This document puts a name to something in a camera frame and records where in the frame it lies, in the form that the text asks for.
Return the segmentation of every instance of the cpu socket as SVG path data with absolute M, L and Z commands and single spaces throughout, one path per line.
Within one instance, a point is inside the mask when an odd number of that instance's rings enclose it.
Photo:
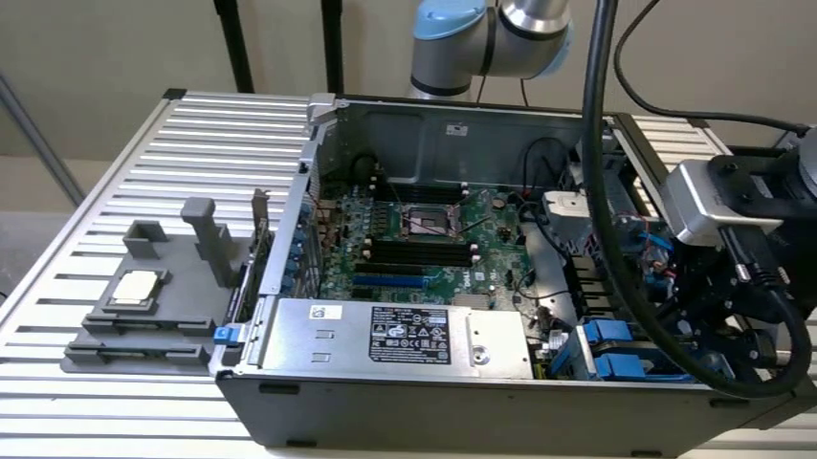
M 403 231 L 407 235 L 449 236 L 459 233 L 459 208 L 407 206 Z

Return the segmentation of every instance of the wire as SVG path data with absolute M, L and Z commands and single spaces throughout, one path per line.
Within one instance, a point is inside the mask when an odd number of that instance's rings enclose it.
M 481 103 L 482 100 L 482 89 L 485 89 L 485 81 L 487 80 L 487 76 L 482 77 L 482 81 L 481 81 L 481 89 L 477 92 L 477 103 Z
M 542 300 L 542 299 L 549 299 L 551 296 L 557 296 L 561 294 L 569 294 L 570 290 L 561 290 L 558 292 L 554 292 L 553 294 L 547 294 L 547 295 L 542 295 L 542 296 L 530 296 L 527 294 L 522 293 L 522 282 L 525 281 L 525 279 L 527 279 L 533 274 L 534 274 L 535 270 L 530 270 L 522 277 L 519 277 L 519 279 L 515 281 L 515 285 L 513 287 L 513 292 L 517 293 L 519 296 L 522 296 L 523 298 L 527 299 L 533 299 L 533 300 Z
M 749 124 L 760 124 L 762 126 L 769 126 L 784 131 L 794 132 L 797 134 L 797 137 L 802 138 L 805 136 L 805 133 L 810 129 L 806 124 L 792 123 L 784 120 L 776 120 L 773 118 L 758 117 L 754 115 L 742 115 L 736 113 L 688 112 L 682 110 L 670 110 L 666 108 L 656 107 L 641 98 L 641 96 L 633 89 L 632 84 L 629 84 L 628 77 L 625 76 L 625 71 L 622 70 L 622 50 L 625 49 L 625 45 L 628 44 L 629 36 L 636 31 L 636 28 L 641 24 L 641 21 L 644 21 L 644 18 L 648 16 L 660 1 L 661 0 L 653 0 L 644 8 L 644 10 L 638 13 L 636 19 L 633 19 L 633 22 L 629 24 L 629 27 L 625 30 L 625 33 L 622 34 L 622 38 L 618 40 L 618 44 L 615 45 L 615 53 L 613 54 L 613 69 L 615 71 L 615 78 L 622 84 L 629 98 L 632 98 L 633 101 L 638 104 L 638 106 L 644 108 L 648 112 L 654 113 L 657 115 L 662 115 L 665 117 L 692 118 L 700 120 L 721 120 L 746 122 Z
M 517 211 L 517 219 L 519 223 L 522 223 L 522 213 L 525 212 L 525 209 L 530 206 L 537 206 L 538 208 L 541 208 L 539 203 L 535 203 L 535 202 L 527 202 L 522 204 L 522 206 L 519 206 L 519 210 Z M 562 256 L 565 263 L 569 263 L 570 254 L 562 248 L 562 246 L 559 246 L 557 241 L 550 236 L 550 233 L 547 232 L 547 228 L 545 227 L 545 224 L 541 222 L 541 219 L 539 219 L 541 211 L 538 209 L 531 209 L 531 215 L 534 217 L 534 222 L 537 223 L 537 228 L 539 229 L 539 232 L 541 232 L 542 237 L 545 238 L 545 241 L 547 241 L 547 244 L 550 244 L 550 247 L 553 247 L 553 250 L 557 251 L 557 253 Z
M 525 80 L 519 79 L 519 92 L 522 93 L 522 101 L 525 102 L 525 106 L 530 107 L 531 104 L 527 101 L 527 90 L 525 89 Z
M 531 154 L 531 150 L 534 149 L 534 146 L 537 146 L 537 143 L 545 142 L 545 141 L 555 142 L 567 151 L 567 146 L 565 145 L 565 143 L 559 139 L 557 139 L 555 137 L 550 137 L 550 136 L 542 136 L 538 139 L 534 139 L 527 144 L 527 147 L 525 148 L 525 153 L 522 155 L 522 194 L 529 194 L 530 192 L 533 192 L 533 189 L 530 191 L 527 189 L 527 160 L 529 160 L 529 157 L 530 157 L 530 154 Z M 553 166 L 550 165 L 549 161 L 545 161 L 545 162 L 546 162 L 547 170 L 550 172 L 551 179 L 555 181 L 555 183 L 558 183 L 559 178 L 558 178 L 557 173 L 555 173 L 555 171 L 553 169 Z

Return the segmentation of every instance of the floor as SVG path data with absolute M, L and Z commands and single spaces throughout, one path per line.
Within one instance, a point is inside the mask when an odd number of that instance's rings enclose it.
M 86 192 L 108 167 L 104 161 L 68 160 Z M 12 292 L 72 212 L 39 160 L 0 156 L 0 293 Z

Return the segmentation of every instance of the cable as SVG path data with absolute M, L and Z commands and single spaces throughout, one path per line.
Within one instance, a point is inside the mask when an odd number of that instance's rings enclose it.
M 519 206 L 519 210 L 517 211 L 517 219 L 519 220 L 519 223 L 522 223 L 522 213 L 525 212 L 525 209 L 530 206 L 537 206 L 539 208 L 539 204 L 535 202 L 527 202 L 525 204 L 522 204 L 522 206 Z M 547 244 L 550 244 L 550 247 L 553 247 L 553 250 L 557 251 L 557 253 L 562 256 L 563 260 L 566 263 L 569 263 L 570 261 L 570 254 L 569 252 L 562 248 L 562 246 L 559 246 L 559 244 L 557 243 L 557 241 L 553 240 L 553 236 L 550 236 L 550 233 L 547 232 L 547 228 L 545 227 L 545 224 L 541 222 L 541 210 L 531 210 L 531 215 L 534 216 L 534 222 L 537 223 L 537 228 L 539 229 L 541 235 L 545 238 L 545 241 L 547 241 Z
M 530 296 L 530 295 L 527 295 L 527 294 L 523 294 L 523 293 L 522 293 L 522 282 L 525 281 L 525 279 L 527 279 L 527 278 L 531 276 L 531 274 L 533 274 L 534 272 L 535 272 L 534 270 L 530 270 L 530 271 L 529 271 L 529 272 L 527 272 L 527 273 L 526 273 L 526 274 L 525 274 L 522 277 L 519 277 L 519 279 L 515 281 L 515 284 L 514 284 L 514 286 L 513 286 L 513 292 L 514 292 L 515 294 L 518 294 L 518 295 L 519 295 L 519 296 L 522 296 L 523 298 L 527 298 L 527 299 L 533 299 L 533 300 L 535 300 L 535 301 L 539 301 L 539 300 L 542 300 L 542 299 L 549 299 L 549 298 L 550 298 L 550 297 L 553 297 L 553 296 L 557 296 L 557 295 L 561 295 L 561 294 L 569 294 L 569 293 L 570 293 L 570 290 L 561 290 L 561 291 L 558 291 L 558 292 L 554 292 L 553 294 L 547 294 L 547 295 L 542 295 L 542 296 Z
M 632 84 L 629 84 L 628 77 L 625 76 L 625 71 L 622 70 L 622 50 L 625 49 L 625 45 L 628 44 L 629 36 L 636 31 L 636 28 L 641 24 L 641 21 L 644 21 L 644 18 L 648 16 L 660 1 L 661 0 L 653 0 L 644 8 L 644 10 L 638 13 L 636 19 L 633 19 L 632 24 L 629 25 L 628 29 L 625 30 L 625 33 L 622 34 L 622 38 L 618 40 L 618 44 L 615 45 L 615 54 L 613 55 L 613 69 L 615 71 L 615 78 L 622 84 L 629 98 L 632 98 L 633 101 L 638 104 L 638 106 L 644 108 L 648 112 L 654 113 L 657 115 L 662 115 L 665 117 L 692 118 L 700 120 L 721 120 L 746 122 L 749 124 L 760 124 L 762 126 L 769 126 L 784 131 L 794 132 L 797 134 L 797 137 L 802 138 L 805 136 L 805 133 L 810 129 L 806 124 L 792 123 L 784 120 L 776 120 L 773 118 L 758 117 L 754 115 L 742 115 L 736 113 L 688 112 L 682 110 L 670 110 L 666 108 L 656 107 L 646 100 L 644 100 L 641 96 L 638 96 L 638 93 L 633 89 Z
M 519 79 L 519 91 L 522 92 L 522 101 L 525 102 L 525 106 L 530 107 L 531 104 L 527 102 L 527 90 L 525 89 L 525 80 Z
M 562 148 L 567 151 L 567 146 L 565 145 L 565 143 L 557 139 L 555 137 L 550 137 L 550 136 L 542 136 L 538 139 L 534 139 L 527 146 L 525 147 L 525 153 L 522 154 L 522 194 L 530 194 L 534 190 L 531 189 L 530 191 L 527 190 L 527 159 L 531 155 L 531 150 L 534 149 L 534 146 L 537 146 L 537 143 L 539 142 L 545 142 L 545 141 L 553 141 L 557 144 L 559 144 L 562 146 Z M 550 165 L 549 161 L 546 162 L 546 167 L 547 170 L 550 172 L 550 176 L 551 179 L 554 180 L 554 183 L 558 184 L 559 183 L 559 177 L 557 176 L 555 171 L 553 170 L 553 166 Z
M 610 221 L 606 191 L 603 187 L 603 164 L 601 155 L 603 87 L 606 82 L 606 69 L 617 8 L 618 0 L 598 0 L 597 2 L 597 15 L 590 39 L 590 51 L 587 53 L 587 71 L 585 75 L 585 95 L 582 104 L 582 118 L 586 122 L 585 132 L 582 134 L 582 173 L 587 189 L 590 218 L 593 220 L 603 265 L 633 318 L 638 321 L 648 337 L 664 354 L 666 354 L 666 357 L 686 371 L 686 373 L 712 389 L 728 395 L 748 399 L 776 397 L 790 392 L 802 382 L 808 366 L 810 365 L 810 349 L 808 349 L 809 352 L 800 352 L 802 349 L 793 346 L 793 350 L 798 349 L 798 352 L 793 352 L 786 367 L 770 380 L 761 383 L 729 381 L 724 375 L 708 369 L 701 362 L 686 353 L 685 348 L 676 341 L 676 338 L 661 326 L 656 317 L 656 306 L 650 304 L 640 294 L 628 275 L 628 265 L 622 249 L 618 245 L 613 222 Z M 785 307 L 786 301 L 781 292 L 770 291 L 769 296 L 770 300 L 778 303 L 780 316 L 789 327 L 790 335 L 793 338 L 801 336 L 805 325 L 802 319 L 797 317 L 794 308 Z M 800 341 L 793 341 L 793 345 L 794 344 L 802 345 Z
M 487 76 L 482 77 L 482 81 L 481 81 L 481 89 L 477 92 L 477 103 L 481 103 L 482 100 L 482 89 L 485 88 L 485 81 L 487 80 Z

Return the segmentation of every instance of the aluminum slotted surface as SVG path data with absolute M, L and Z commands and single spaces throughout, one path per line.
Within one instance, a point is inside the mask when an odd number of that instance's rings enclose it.
M 648 123 L 645 134 L 669 167 L 706 154 L 700 145 L 712 139 L 694 139 L 686 131 L 701 133 L 688 124 L 636 120 Z M 266 450 L 250 440 L 210 378 L 67 374 L 59 360 L 119 265 L 126 252 L 122 236 L 134 219 L 162 221 L 170 233 L 191 233 L 179 209 L 187 197 L 207 196 L 216 200 L 216 219 L 234 234 L 248 235 L 248 199 L 262 187 L 271 190 L 276 225 L 307 141 L 306 122 L 306 98 L 188 93 L 182 100 L 162 102 L 0 308 L 0 456 L 296 455 L 296 450 Z M 669 136 L 672 127 L 685 137 Z M 710 156 L 718 154 L 716 147 L 710 151 Z M 812 331 L 817 332 L 817 322 Z M 817 365 L 813 368 L 817 376 Z M 817 414 L 804 414 L 768 431 L 734 430 L 684 457 L 812 458 L 816 435 Z M 322 456 L 389 454 L 315 451 L 310 455 Z

